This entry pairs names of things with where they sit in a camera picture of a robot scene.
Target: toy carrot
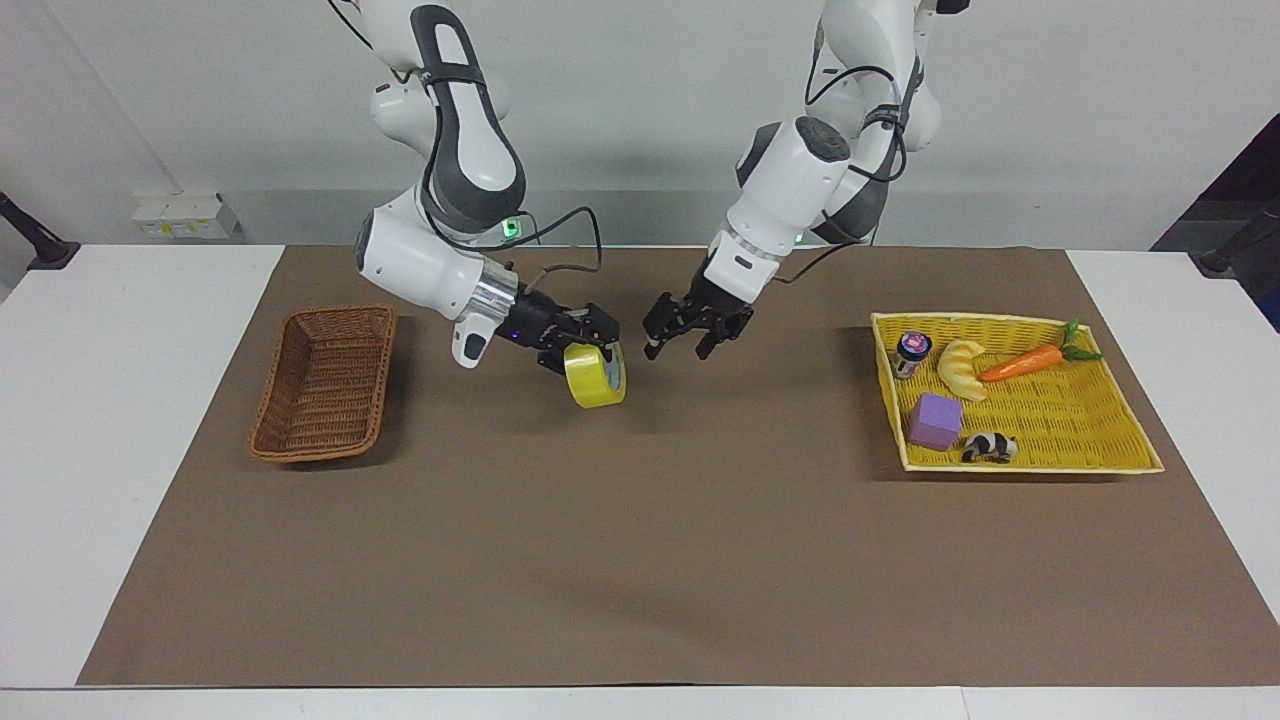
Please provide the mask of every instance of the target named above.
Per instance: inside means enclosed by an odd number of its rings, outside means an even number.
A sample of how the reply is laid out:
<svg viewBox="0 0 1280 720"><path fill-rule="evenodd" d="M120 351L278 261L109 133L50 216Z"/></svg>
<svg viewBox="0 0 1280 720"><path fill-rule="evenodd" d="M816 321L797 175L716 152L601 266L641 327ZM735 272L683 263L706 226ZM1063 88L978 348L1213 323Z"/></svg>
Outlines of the toy carrot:
<svg viewBox="0 0 1280 720"><path fill-rule="evenodd" d="M984 383L995 380L1007 380L1009 378L1016 378L1019 375L1025 375L1028 373L1034 373L1037 370L1043 370L1046 368L1052 368L1062 363L1064 360L1082 361L1082 360L1101 360L1102 355L1097 352L1089 352L1088 350L1076 347L1071 345L1075 340L1075 334L1080 328L1078 320L1071 320L1066 324L1066 332L1062 336L1062 345L1044 343L1036 350L1029 350L1023 352L1012 360L1006 360L995 368L978 375Z"/></svg>

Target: yellow tape roll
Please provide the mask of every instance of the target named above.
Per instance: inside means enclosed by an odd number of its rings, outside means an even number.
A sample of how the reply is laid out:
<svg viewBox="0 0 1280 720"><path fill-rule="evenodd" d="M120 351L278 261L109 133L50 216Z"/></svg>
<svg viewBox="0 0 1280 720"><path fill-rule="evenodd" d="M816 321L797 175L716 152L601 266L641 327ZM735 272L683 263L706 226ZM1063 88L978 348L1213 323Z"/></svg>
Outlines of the yellow tape roll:
<svg viewBox="0 0 1280 720"><path fill-rule="evenodd" d="M627 366L618 343L611 347L613 359L594 345L571 345L564 350L564 379L573 400L582 407L617 405L627 396Z"/></svg>

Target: purple cube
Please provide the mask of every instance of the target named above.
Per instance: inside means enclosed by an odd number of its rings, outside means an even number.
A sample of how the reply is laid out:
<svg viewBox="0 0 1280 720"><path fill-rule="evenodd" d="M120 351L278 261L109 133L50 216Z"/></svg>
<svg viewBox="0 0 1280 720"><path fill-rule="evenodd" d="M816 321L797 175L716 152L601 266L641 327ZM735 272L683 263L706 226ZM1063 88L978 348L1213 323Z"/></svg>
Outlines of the purple cube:
<svg viewBox="0 0 1280 720"><path fill-rule="evenodd" d="M960 401L924 393L911 411L906 442L933 450L950 450L960 437Z"/></svg>

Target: yellow basket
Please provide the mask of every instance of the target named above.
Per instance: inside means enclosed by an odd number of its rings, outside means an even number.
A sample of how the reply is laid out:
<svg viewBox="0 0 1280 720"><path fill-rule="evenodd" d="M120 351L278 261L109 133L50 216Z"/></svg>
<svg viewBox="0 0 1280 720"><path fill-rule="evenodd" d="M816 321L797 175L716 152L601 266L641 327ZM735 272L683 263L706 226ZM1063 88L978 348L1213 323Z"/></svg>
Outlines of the yellow basket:
<svg viewBox="0 0 1280 720"><path fill-rule="evenodd" d="M1147 433L1125 402L1106 360L1062 363L1053 368L986 383L989 397L982 402L963 400L960 439L946 452L906 442L908 419L927 392L954 397L938 377L938 356L954 340L974 340L987 352L974 360L983 370L1027 350L1062 342L1065 323L1011 315L972 313L873 314L876 365L888 423L897 439L899 456L908 470L952 473L1160 473ZM908 331L933 340L929 357L915 377L899 380L890 369L890 356ZM1074 345L1097 352L1089 328L1080 325ZM963 462L964 439L974 433L998 432L1018 441L1018 455L1007 465Z"/></svg>

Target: small jar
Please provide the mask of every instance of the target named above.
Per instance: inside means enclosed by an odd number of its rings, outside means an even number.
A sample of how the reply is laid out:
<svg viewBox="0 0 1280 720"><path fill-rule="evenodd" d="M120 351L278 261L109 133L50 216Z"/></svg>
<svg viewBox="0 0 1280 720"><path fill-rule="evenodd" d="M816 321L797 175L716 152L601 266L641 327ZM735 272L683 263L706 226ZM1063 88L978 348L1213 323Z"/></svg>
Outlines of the small jar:
<svg viewBox="0 0 1280 720"><path fill-rule="evenodd" d="M931 350L933 350L933 341L929 340L929 336L916 331L902 333L897 341L897 350L890 359L893 377L905 380L914 375L920 369L920 363L929 356Z"/></svg>

